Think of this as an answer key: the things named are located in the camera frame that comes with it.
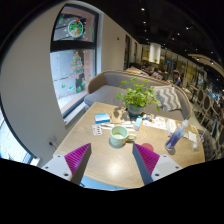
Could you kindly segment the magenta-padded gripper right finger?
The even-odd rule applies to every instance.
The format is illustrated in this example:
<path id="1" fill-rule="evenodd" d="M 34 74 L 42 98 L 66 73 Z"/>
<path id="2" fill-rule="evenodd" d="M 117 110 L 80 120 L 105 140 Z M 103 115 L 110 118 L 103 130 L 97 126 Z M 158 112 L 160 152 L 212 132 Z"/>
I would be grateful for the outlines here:
<path id="1" fill-rule="evenodd" d="M 145 185 L 182 169 L 167 154 L 158 155 L 142 145 L 133 144 L 132 153 Z"/>

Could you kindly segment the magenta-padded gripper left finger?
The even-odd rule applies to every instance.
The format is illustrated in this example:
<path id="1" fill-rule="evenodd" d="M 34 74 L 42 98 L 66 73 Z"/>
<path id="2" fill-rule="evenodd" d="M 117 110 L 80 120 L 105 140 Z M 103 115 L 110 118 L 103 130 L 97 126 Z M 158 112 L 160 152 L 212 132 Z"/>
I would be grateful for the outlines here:
<path id="1" fill-rule="evenodd" d="M 88 143 L 66 155 L 55 155 L 42 169 L 79 185 L 90 155 L 91 144 Z"/>

